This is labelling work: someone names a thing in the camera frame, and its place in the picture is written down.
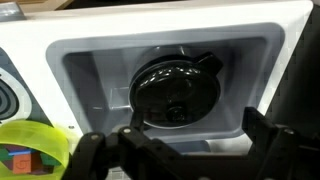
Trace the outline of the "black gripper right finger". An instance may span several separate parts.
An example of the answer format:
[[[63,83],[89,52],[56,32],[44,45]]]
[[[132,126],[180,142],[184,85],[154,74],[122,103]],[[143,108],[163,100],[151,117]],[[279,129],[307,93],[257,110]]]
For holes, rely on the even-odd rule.
[[[276,125],[254,107],[244,109],[242,130],[260,167],[256,180],[320,180],[320,142]]]

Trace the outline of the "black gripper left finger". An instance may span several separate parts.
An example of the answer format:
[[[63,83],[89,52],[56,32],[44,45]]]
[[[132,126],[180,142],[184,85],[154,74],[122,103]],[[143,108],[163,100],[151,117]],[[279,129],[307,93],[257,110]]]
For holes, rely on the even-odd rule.
[[[105,180],[120,167],[132,180],[174,180],[160,151],[165,145],[143,134],[143,114],[134,112],[130,126],[105,136],[85,134],[70,158],[61,180]]]

